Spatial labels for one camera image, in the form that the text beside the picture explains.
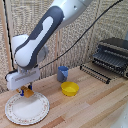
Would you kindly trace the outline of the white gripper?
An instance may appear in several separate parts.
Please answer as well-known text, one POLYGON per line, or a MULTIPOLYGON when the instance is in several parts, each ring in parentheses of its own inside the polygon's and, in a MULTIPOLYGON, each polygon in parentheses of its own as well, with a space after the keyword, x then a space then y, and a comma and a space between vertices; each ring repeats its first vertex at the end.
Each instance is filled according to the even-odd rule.
MULTIPOLYGON (((23 85, 34 82, 40 77, 40 71, 38 67, 32 68, 31 70, 13 70, 9 72, 5 79, 7 81, 7 88, 9 90, 16 90, 23 85)), ((20 96, 24 96, 24 87, 20 90, 20 96)))

